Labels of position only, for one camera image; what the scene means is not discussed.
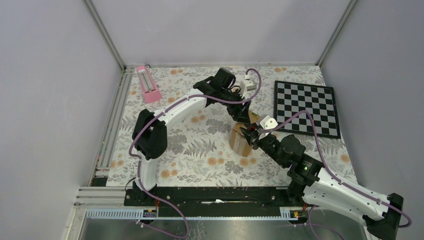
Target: white wall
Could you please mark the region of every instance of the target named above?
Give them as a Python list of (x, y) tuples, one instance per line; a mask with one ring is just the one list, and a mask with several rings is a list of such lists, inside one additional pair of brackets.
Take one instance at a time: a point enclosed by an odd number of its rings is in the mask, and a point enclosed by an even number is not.
[(0, 239), (61, 237), (119, 73), (81, 0), (0, 1)]
[(126, 64), (315, 63), (349, 0), (93, 0)]
[(322, 67), (359, 181), (404, 197), (413, 223), (398, 240), (424, 234), (423, 11), (422, 0), (358, 1)]

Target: black and white checkered board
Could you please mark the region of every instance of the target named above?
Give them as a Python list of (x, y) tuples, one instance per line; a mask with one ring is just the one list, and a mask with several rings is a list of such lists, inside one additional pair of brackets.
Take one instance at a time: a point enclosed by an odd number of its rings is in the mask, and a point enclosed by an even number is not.
[[(332, 87), (275, 81), (274, 100), (274, 118), (278, 124), (285, 122), (295, 113), (306, 110), (312, 115), (318, 136), (334, 139), (341, 137)], [(306, 114), (301, 114), (278, 131), (314, 134)]]

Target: purple cable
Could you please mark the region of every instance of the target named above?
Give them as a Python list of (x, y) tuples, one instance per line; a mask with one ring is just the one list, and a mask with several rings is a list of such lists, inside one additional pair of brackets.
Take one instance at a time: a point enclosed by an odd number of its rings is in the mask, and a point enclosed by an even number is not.
[(290, 227), (294, 228), (295, 226), (296, 227), (298, 227), (298, 226), (299, 227), (314, 226), (314, 227), (326, 228), (326, 229), (332, 231), (333, 233), (337, 234), (337, 236), (339, 236), (341, 240), (345, 240), (345, 238), (336, 229), (334, 229), (334, 228), (332, 228), (330, 226), (326, 226), (326, 225), (322, 225), (322, 224), (318, 224), (318, 223), (305, 223), (305, 224), (295, 224), (295, 225), (288, 224), (288, 225), (280, 226), (280, 228), (290, 228)]
[(315, 207), (316, 206), (312, 206), (311, 208), (310, 208), (310, 210), (309, 210), (309, 216), (308, 216), (308, 220), (309, 220), (309, 223), (310, 223), (310, 230), (312, 231), (312, 233), (315, 235), (315, 237), (318, 239), (318, 240), (321, 240), (321, 238), (318, 236), (318, 234), (315, 232), (315, 230), (314, 230), (314, 228), (312, 227), (312, 210), (314, 210), (315, 209)]
[(181, 217), (182, 217), (182, 219), (184, 220), (184, 223), (185, 223), (185, 227), (186, 227), (186, 232), (185, 232), (185, 235), (184, 236), (178, 236), (178, 235), (175, 235), (175, 234), (172, 234), (172, 233), (170, 233), (170, 232), (168, 232), (168, 231), (165, 231), (165, 230), (162, 230), (162, 229), (160, 229), (160, 228), (157, 228), (157, 227), (154, 227), (154, 226), (150, 226), (150, 225), (144, 225), (143, 223), (141, 224), (141, 226), (146, 226), (146, 227), (148, 227), (148, 228), (150, 228), (150, 229), (154, 229), (154, 230), (157, 230), (157, 231), (159, 231), (159, 232), (161, 232), (161, 233), (164, 233), (164, 234), (166, 234), (166, 235), (168, 235), (168, 236), (171, 236), (171, 237), (173, 237), (173, 238), (178, 238), (178, 239), (185, 239), (185, 238), (187, 238), (188, 236), (189, 236), (189, 233), (190, 233), (190, 226), (189, 226), (189, 222), (187, 221), (187, 219), (186, 219), (186, 217), (184, 216), (184, 214), (174, 205), (174, 204), (172, 204), (171, 202), (169, 202), (169, 201), (167, 201), (167, 200), (165, 200), (165, 199), (162, 199), (162, 198), (160, 198), (160, 197), (157, 197), (157, 196), (155, 196), (155, 195), (153, 195), (153, 194), (151, 194), (149, 191), (147, 191), (147, 189), (145, 188), (145, 186), (143, 185), (143, 183), (142, 183), (142, 180), (141, 180), (141, 176), (140, 176), (140, 172), (141, 172), (141, 169), (142, 169), (142, 156), (140, 156), (140, 155), (138, 155), (138, 154), (133, 154), (132, 153), (132, 151), (133, 151), (133, 148), (134, 148), (134, 146), (136, 145), (136, 142), (139, 140), (139, 138), (140, 138), (140, 136), (144, 133), (144, 131), (148, 128), (148, 127), (150, 127), (150, 125), (152, 125), (153, 124), (153, 122), (154, 121), (156, 121), (158, 118), (160, 118), (162, 115), (165, 115), (167, 112), (169, 112), (169, 110), (171, 110), (171, 109), (173, 109), (173, 108), (175, 108), (175, 106), (177, 106), (177, 105), (179, 105), (179, 104), (181, 104), (182, 102), (185, 102), (185, 101), (189, 101), (190, 99), (192, 99), (192, 98), (198, 98), (198, 97), (202, 97), (202, 98), (208, 98), (208, 99), (212, 99), (212, 100), (215, 100), (215, 101), (218, 101), (218, 102), (221, 102), (221, 103), (225, 103), (225, 104), (244, 104), (244, 103), (246, 103), (246, 102), (249, 102), (250, 100), (252, 100), (254, 97), (256, 97), (256, 95), (258, 95), (258, 93), (259, 93), (259, 90), (261, 89), (261, 85), (262, 85), (262, 79), (261, 79), (261, 75), (259, 74), (259, 72), (256, 70), (256, 69), (254, 69), (254, 68), (249, 68), (249, 69), (247, 69), (246, 70), (246, 74), (248, 74), (250, 71), (254, 71), (256, 74), (257, 74), (257, 78), (258, 78), (258, 81), (259, 81), (259, 84), (258, 84), (258, 86), (257, 86), (257, 90), (256, 90), (256, 92), (251, 96), (251, 97), (249, 97), (248, 99), (245, 99), (245, 100), (242, 100), (242, 101), (227, 101), (227, 100), (223, 100), (223, 99), (219, 99), (219, 98), (216, 98), (216, 97), (213, 97), (213, 96), (208, 96), (208, 95), (203, 95), (203, 94), (195, 94), (195, 95), (191, 95), (191, 96), (189, 96), (188, 98), (182, 98), (182, 99), (180, 99), (179, 101), (177, 101), (177, 102), (175, 102), (174, 104), (172, 104), (171, 106), (169, 106), (164, 112), (161, 112), (161, 113), (159, 113), (157, 116), (155, 116), (152, 120), (150, 120), (142, 129), (141, 129), (141, 131), (137, 134), (137, 136), (134, 138), (134, 140), (132, 141), (132, 143), (131, 143), (131, 145), (129, 146), (129, 150), (128, 150), (128, 154), (131, 156), (131, 157), (137, 157), (138, 159), (140, 159), (140, 161), (138, 161), (138, 167), (137, 167), (137, 178), (138, 178), (138, 183), (140, 184), (140, 187), (141, 187), (141, 189), (147, 194), (147, 195), (149, 195), (150, 197), (152, 197), (152, 198), (154, 198), (154, 199), (156, 199), (156, 200), (159, 200), (159, 201), (161, 201), (161, 202), (164, 202), (164, 203), (166, 203), (166, 204), (168, 204), (169, 206), (171, 206), (173, 209), (175, 209), (177, 212), (178, 212), (178, 214), (179, 215), (181, 215)]
[[(318, 135), (317, 135), (317, 130), (315, 129), (314, 120), (313, 120), (311, 114), (308, 111), (306, 111), (306, 110), (299, 111), (298, 113), (294, 114), (289, 119), (287, 119), (287, 121), (281, 123), (280, 125), (274, 127), (273, 129), (263, 130), (262, 132), (263, 133), (270, 133), (270, 132), (276, 131), (276, 130), (282, 128), (284, 125), (286, 125), (289, 122), (291, 122), (294, 118), (296, 118), (300, 114), (306, 114), (307, 117), (309, 118), (310, 123), (312, 124), (313, 136), (315, 138), (316, 147), (318, 149), (319, 157), (321, 158), (321, 162), (324, 165), (325, 170), (328, 172), (328, 174), (330, 174), (340, 184), (342, 181), (340, 180), (340, 178), (337, 177), (337, 174), (332, 173), (332, 171), (330, 170), (329, 166), (327, 165), (327, 163), (326, 163), (326, 161), (324, 159), (324, 156), (323, 156), (323, 153), (322, 153), (322, 150), (321, 150), (321, 147), (320, 147), (320, 143), (318, 141)], [(400, 215), (404, 216), (408, 220), (408, 223), (407, 224), (404, 224), (404, 225), (399, 225), (399, 228), (407, 228), (407, 227), (411, 226), (412, 219), (406, 213), (404, 213), (403, 211), (401, 211), (400, 209), (397, 209), (396, 207), (390, 205), (389, 203), (386, 203), (384, 201), (381, 201), (379, 198), (375, 198), (375, 197), (373, 197), (371, 195), (368, 195), (367, 193), (362, 192), (359, 189), (356, 189), (355, 187), (347, 184), (346, 182), (342, 182), (341, 184), (344, 185), (344, 186), (346, 186), (350, 190), (352, 190), (352, 191), (354, 191), (354, 192), (356, 192), (356, 193), (358, 193), (358, 194), (360, 194), (360, 195), (362, 195), (362, 196), (364, 196), (364, 197), (366, 197), (368, 199), (371, 199), (371, 200), (375, 201), (378, 204), (381, 202), (381, 204), (383, 204), (384, 206), (386, 206), (386, 207), (388, 207), (390, 209), (393, 209), (394, 211), (396, 211)]]

